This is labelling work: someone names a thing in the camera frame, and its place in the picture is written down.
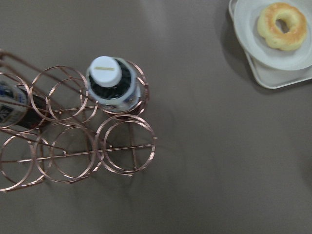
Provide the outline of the cream rabbit tray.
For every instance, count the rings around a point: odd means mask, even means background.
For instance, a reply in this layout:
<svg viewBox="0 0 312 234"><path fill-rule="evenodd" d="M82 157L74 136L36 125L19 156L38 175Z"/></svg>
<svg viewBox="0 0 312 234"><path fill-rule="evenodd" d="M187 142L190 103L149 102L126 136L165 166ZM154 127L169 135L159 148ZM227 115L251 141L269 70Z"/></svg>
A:
<svg viewBox="0 0 312 234"><path fill-rule="evenodd" d="M234 8L236 3L237 0L229 2L229 13L232 21L234 19ZM246 54L254 79L259 85L265 88L277 89L310 80L312 78L312 66L294 71L274 69L253 58L244 48L243 50Z"/></svg>

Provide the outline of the glazed donut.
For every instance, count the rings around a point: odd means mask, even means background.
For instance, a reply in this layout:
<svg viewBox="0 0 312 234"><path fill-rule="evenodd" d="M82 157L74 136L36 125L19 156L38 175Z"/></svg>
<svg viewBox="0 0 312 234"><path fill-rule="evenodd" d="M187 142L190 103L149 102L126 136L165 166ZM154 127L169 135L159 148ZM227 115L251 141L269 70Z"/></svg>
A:
<svg viewBox="0 0 312 234"><path fill-rule="evenodd" d="M294 51L307 37L308 23L298 8L285 2L275 2L261 11L257 31L270 48Z"/></svg>

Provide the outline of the tea bottle right of rack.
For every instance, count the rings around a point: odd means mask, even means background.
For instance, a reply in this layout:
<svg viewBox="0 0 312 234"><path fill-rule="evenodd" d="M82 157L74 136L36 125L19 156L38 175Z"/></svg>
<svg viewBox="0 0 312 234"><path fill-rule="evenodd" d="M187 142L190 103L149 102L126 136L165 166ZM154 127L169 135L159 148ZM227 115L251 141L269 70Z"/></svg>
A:
<svg viewBox="0 0 312 234"><path fill-rule="evenodd" d="M123 58L100 56L86 71L88 91L98 105L110 115L142 113L142 71Z"/></svg>

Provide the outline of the white round plate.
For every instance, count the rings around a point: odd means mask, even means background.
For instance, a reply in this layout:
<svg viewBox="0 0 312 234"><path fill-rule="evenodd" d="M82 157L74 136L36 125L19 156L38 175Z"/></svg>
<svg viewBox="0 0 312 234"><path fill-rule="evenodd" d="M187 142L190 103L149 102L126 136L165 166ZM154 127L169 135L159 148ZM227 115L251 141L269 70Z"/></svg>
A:
<svg viewBox="0 0 312 234"><path fill-rule="evenodd" d="M287 0L307 20L307 38L294 51L270 48L257 31L257 20L261 11L274 0L239 0L234 8L234 30L242 47L256 60L279 70L294 71L312 65L312 2L310 0Z"/></svg>

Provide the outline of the tea bottle rear left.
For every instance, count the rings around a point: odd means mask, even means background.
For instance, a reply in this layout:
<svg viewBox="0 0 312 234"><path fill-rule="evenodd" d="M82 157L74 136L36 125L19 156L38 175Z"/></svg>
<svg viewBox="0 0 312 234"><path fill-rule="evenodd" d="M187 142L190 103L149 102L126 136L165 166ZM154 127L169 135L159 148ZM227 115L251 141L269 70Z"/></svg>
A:
<svg viewBox="0 0 312 234"><path fill-rule="evenodd" d="M20 126L33 129L42 123L43 118L32 108L27 91L16 86L9 78L0 79L0 126Z"/></svg>

